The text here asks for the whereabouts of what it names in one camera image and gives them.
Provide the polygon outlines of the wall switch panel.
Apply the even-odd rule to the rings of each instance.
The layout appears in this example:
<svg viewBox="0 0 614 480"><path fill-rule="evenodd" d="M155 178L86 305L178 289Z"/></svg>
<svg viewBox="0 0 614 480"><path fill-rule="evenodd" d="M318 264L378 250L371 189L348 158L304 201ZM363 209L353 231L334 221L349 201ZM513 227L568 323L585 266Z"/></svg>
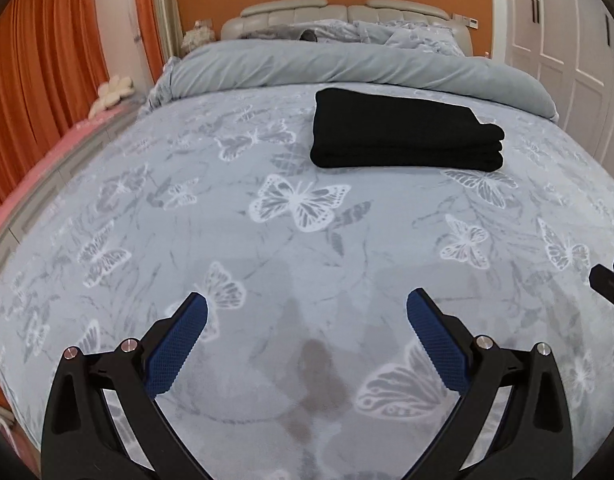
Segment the wall switch panel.
<svg viewBox="0 0 614 480"><path fill-rule="evenodd" d="M479 22L477 18L470 18L469 16L465 16L462 14L453 13L452 14L453 21L460 23L471 29L478 29Z"/></svg>

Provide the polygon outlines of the grey patterned pillow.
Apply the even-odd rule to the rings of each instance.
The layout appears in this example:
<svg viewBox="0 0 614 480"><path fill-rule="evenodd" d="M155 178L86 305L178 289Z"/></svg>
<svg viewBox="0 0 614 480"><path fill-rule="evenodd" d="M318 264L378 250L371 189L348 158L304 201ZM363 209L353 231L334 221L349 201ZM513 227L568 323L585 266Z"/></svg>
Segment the grey patterned pillow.
<svg viewBox="0 0 614 480"><path fill-rule="evenodd" d="M301 24L270 26L261 31L271 39L340 42L341 44L377 44L425 53L467 56L447 26L394 21L370 23L321 20Z"/></svg>

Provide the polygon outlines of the orange curtain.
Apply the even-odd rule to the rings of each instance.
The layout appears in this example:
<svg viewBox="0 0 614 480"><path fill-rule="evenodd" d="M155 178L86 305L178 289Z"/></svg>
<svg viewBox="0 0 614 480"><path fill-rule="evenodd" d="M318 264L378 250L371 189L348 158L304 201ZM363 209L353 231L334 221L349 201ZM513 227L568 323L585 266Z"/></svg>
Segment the orange curtain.
<svg viewBox="0 0 614 480"><path fill-rule="evenodd" d="M162 73L154 0L0 0L0 207L98 88Z"/></svg>

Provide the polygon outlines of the black pants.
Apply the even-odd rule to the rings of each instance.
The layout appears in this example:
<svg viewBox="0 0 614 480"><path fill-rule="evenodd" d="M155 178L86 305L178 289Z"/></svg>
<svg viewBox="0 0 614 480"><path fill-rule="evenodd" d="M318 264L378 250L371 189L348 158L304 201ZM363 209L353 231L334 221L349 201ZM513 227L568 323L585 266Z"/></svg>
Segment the black pants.
<svg viewBox="0 0 614 480"><path fill-rule="evenodd" d="M342 88L316 92L311 161L323 169L502 168L505 133L472 110Z"/></svg>

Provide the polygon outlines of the white wardrobe doors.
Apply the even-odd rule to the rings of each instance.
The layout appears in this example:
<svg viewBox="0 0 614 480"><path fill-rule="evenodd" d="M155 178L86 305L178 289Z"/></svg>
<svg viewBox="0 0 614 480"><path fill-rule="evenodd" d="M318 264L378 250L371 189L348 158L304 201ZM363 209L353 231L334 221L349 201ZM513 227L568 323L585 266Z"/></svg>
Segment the white wardrobe doors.
<svg viewBox="0 0 614 480"><path fill-rule="evenodd" d="M492 0L492 56L531 74L614 176L614 19L602 0Z"/></svg>

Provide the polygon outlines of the white flower plush cushion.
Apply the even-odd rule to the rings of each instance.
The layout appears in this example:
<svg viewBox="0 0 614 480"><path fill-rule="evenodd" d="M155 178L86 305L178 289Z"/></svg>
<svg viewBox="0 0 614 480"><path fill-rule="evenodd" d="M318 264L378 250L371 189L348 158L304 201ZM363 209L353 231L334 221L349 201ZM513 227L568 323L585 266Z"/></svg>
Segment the white flower plush cushion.
<svg viewBox="0 0 614 480"><path fill-rule="evenodd" d="M109 81L98 87L98 98L90 107L89 119L116 106L124 98L132 96L136 92L133 81L129 76L114 75Z"/></svg>

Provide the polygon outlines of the white bedside ornament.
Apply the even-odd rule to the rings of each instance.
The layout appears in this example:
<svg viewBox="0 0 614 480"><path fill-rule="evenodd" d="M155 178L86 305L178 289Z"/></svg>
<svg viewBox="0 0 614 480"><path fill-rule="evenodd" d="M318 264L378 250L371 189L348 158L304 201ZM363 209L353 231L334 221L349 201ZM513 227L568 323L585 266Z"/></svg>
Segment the white bedside ornament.
<svg viewBox="0 0 614 480"><path fill-rule="evenodd" d="M216 33L212 28L212 21L198 20L193 27L187 30L182 39L181 53L187 55L193 50L203 47L205 44L211 44L216 41Z"/></svg>

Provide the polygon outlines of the grey butterfly bed sheet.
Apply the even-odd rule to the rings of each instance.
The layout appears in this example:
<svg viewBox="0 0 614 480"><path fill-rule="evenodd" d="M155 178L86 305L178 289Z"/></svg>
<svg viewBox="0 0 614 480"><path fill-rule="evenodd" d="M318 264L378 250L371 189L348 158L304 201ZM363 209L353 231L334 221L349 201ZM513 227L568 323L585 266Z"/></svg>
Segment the grey butterfly bed sheet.
<svg viewBox="0 0 614 480"><path fill-rule="evenodd" d="M210 318L158 400L218 479L397 479L458 398L407 321L424 288L501 346L549 344L575 463L614 426L614 180L554 122L471 101L496 174L313 165L313 86L155 110L72 179L0 266L0 384L38 442L62 351Z"/></svg>

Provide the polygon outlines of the beige leather headboard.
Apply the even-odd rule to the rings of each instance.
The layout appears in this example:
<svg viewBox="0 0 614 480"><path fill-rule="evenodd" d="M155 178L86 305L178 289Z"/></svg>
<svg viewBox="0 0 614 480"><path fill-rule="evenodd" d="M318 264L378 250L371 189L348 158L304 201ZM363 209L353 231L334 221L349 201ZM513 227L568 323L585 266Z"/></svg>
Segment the beige leather headboard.
<svg viewBox="0 0 614 480"><path fill-rule="evenodd" d="M436 6L407 0L366 0L365 4L329 4L328 0L275 0L249 6L239 16L222 25L221 40L237 39L244 32L254 32L274 25L304 24L322 20L348 23L388 23L394 21L446 26L466 56L473 56L471 34L467 27L450 18Z"/></svg>

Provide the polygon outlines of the pink bench mat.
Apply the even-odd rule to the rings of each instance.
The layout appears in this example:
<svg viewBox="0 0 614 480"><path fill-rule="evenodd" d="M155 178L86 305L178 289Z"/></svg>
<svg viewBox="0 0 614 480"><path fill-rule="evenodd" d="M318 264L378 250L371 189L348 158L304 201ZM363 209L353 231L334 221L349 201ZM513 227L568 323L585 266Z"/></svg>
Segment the pink bench mat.
<svg viewBox="0 0 614 480"><path fill-rule="evenodd" d="M69 155L75 154L95 133L104 131L112 122L137 110L140 100L122 101L107 112L96 115L93 119L77 122L53 146L46 155L37 162L25 177L14 188L14 191L0 206L0 232L13 218L15 209L58 165Z"/></svg>

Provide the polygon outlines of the grey rolled duvet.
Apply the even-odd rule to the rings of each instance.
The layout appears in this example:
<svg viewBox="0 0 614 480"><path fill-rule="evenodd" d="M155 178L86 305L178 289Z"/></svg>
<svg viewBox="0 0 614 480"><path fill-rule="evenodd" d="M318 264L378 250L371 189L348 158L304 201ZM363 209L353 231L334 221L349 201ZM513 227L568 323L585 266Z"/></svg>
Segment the grey rolled duvet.
<svg viewBox="0 0 614 480"><path fill-rule="evenodd" d="M557 120L540 82L489 58L424 53L380 44L239 39L170 58L139 115L202 94L290 84L362 82L468 96Z"/></svg>

